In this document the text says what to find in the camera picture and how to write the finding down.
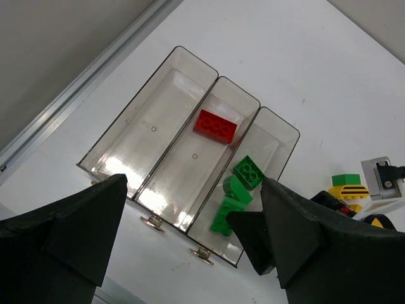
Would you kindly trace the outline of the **green lego piece separated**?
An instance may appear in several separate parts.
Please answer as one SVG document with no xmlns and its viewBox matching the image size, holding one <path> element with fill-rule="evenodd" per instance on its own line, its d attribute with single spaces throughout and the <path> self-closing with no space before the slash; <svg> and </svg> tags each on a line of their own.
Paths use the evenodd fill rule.
<svg viewBox="0 0 405 304">
<path fill-rule="evenodd" d="M 211 224 L 210 231 L 229 237 L 233 233 L 233 230 L 226 220 L 227 215 L 230 212 L 243 212 L 246 208 L 247 203 L 240 202 L 235 198 L 225 195 Z"/>
</svg>

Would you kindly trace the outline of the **yellow red lego stack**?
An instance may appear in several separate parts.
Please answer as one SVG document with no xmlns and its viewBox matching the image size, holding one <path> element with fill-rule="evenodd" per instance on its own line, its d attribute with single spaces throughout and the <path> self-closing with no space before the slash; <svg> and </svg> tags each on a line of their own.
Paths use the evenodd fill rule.
<svg viewBox="0 0 405 304">
<path fill-rule="evenodd" d="M 348 205 L 346 203 L 343 203 L 339 208 L 338 208 L 338 212 L 353 218 L 357 213 L 359 213 L 361 210 L 363 209 L 363 207 L 361 205 L 358 204 L 353 204 L 353 205 Z"/>
</svg>

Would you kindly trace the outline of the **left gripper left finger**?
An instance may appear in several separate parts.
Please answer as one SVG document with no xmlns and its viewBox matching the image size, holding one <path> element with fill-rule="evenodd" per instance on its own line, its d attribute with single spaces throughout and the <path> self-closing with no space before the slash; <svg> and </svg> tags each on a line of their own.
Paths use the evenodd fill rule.
<svg viewBox="0 0 405 304">
<path fill-rule="evenodd" d="M 115 174 L 1 221 L 1 303 L 91 303 L 102 286 L 127 198 Z"/>
</svg>

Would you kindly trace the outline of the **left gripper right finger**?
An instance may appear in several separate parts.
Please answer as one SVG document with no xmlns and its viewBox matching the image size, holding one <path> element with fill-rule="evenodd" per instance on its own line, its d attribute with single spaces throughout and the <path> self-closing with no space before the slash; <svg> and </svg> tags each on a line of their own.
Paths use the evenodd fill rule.
<svg viewBox="0 0 405 304">
<path fill-rule="evenodd" d="M 226 220 L 259 275 L 276 270 L 289 303 L 403 303 L 404 233 L 355 220 L 274 179 L 260 212 Z"/>
</svg>

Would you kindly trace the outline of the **green printed lego brick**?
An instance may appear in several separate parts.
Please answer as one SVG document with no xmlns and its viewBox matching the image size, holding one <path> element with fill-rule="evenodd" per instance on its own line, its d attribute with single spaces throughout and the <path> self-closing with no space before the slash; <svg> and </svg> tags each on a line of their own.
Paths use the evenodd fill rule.
<svg viewBox="0 0 405 304">
<path fill-rule="evenodd" d="M 265 177 L 249 155 L 246 155 L 233 167 L 233 173 L 248 191 L 255 190 Z"/>
</svg>

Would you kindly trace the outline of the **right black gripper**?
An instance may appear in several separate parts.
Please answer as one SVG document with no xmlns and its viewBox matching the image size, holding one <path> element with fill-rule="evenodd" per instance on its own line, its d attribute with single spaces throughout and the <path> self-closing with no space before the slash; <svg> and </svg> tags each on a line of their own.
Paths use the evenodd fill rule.
<svg viewBox="0 0 405 304">
<path fill-rule="evenodd" d="M 357 209 L 353 209 L 352 206 L 348 205 L 340 199 L 335 198 L 333 195 L 326 191 L 320 191 L 318 194 L 311 198 L 311 201 L 352 219 L 361 210 L 361 207 L 359 205 L 357 205 Z M 381 213 L 374 213 L 367 216 L 362 215 L 360 216 L 359 221 L 375 227 L 389 229 L 392 231 L 396 229 L 392 221 L 386 215 Z"/>
</svg>

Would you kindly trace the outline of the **green rounded lego brick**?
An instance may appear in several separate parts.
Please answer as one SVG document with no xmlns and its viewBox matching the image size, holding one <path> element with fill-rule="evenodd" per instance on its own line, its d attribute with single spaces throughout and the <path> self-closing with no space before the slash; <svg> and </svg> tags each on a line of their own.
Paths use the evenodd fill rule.
<svg viewBox="0 0 405 304">
<path fill-rule="evenodd" d="M 225 178 L 223 181 L 223 190 L 226 197 L 238 201 L 244 207 L 247 207 L 253 200 L 249 191 L 243 186 L 236 175 L 231 175 Z"/>
</svg>

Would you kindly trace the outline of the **green yellow striped lego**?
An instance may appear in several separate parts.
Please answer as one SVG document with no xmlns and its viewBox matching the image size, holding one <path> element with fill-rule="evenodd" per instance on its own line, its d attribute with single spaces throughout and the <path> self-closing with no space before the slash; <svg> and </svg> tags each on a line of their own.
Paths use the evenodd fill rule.
<svg viewBox="0 0 405 304">
<path fill-rule="evenodd" d="M 361 184 L 359 174 L 333 175 L 328 192 L 338 200 L 358 200 L 370 196 L 368 188 Z"/>
</svg>

